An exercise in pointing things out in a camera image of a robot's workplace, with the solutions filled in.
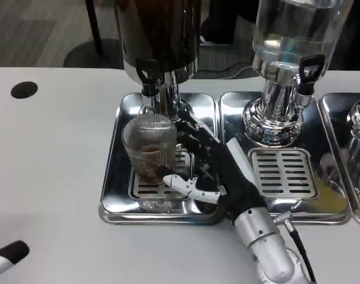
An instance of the black circle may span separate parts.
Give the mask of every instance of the black circle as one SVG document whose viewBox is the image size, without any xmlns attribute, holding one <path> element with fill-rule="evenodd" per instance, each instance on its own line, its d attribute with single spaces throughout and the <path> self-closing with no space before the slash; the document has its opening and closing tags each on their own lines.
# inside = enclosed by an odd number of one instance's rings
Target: black circle
<svg viewBox="0 0 360 284">
<path fill-rule="evenodd" d="M 22 82 L 12 88 L 10 94 L 16 99 L 26 99 L 38 91 L 38 85 L 34 82 Z"/>
</svg>

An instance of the dispenser spout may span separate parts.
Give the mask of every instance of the dispenser spout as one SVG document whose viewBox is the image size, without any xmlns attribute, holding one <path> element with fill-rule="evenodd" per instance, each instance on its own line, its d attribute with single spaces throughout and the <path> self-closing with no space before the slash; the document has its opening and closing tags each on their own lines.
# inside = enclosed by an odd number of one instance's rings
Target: dispenser spout
<svg viewBox="0 0 360 284">
<path fill-rule="evenodd" d="M 318 54 L 303 57 L 299 63 L 299 74 L 293 78 L 294 101 L 297 108 L 307 107 L 315 92 L 314 85 L 320 78 L 325 66 L 326 56 Z"/>
</svg>

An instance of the drip tray grate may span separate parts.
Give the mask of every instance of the drip tray grate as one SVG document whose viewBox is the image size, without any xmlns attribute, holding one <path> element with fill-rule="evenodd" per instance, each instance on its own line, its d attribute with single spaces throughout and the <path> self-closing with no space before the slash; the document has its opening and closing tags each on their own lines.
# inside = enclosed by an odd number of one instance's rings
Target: drip tray grate
<svg viewBox="0 0 360 284">
<path fill-rule="evenodd" d="M 253 170 L 261 195 L 267 198 L 316 196 L 309 157 L 304 149 L 252 149 Z"/>
<path fill-rule="evenodd" d="M 176 152 L 176 165 L 174 170 L 185 173 L 192 178 L 193 171 L 193 155 L 184 151 Z M 182 199 L 185 198 L 180 192 L 175 191 L 171 187 L 160 183 L 158 185 L 147 185 L 139 182 L 138 176 L 132 171 L 132 181 L 130 182 L 130 192 L 133 198 L 140 199 Z"/>
</svg>

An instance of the clear glass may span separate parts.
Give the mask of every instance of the clear glass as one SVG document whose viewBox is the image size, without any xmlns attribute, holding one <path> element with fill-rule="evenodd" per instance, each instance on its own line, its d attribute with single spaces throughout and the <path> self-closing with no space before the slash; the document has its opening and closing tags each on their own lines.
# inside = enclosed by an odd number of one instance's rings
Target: clear glass
<svg viewBox="0 0 360 284">
<path fill-rule="evenodd" d="M 142 114 L 126 124 L 122 142 L 140 183 L 159 184 L 159 166 L 173 169 L 176 160 L 177 130 L 174 123 L 160 114 Z"/>
<path fill-rule="evenodd" d="M 324 75 L 353 0 L 260 0 L 256 55 L 298 73 L 302 57 L 324 54 Z"/>
</svg>

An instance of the glass cup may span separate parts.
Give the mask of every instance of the glass cup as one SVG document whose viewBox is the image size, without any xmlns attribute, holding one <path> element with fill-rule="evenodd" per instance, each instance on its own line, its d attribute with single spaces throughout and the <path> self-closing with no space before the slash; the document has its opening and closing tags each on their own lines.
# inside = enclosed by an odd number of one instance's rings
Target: glass cup
<svg viewBox="0 0 360 284">
<path fill-rule="evenodd" d="M 177 129 L 160 114 L 142 114 L 122 131 L 122 142 L 140 183 L 162 182 L 155 174 L 159 166 L 173 169 L 176 160 Z"/>
</svg>

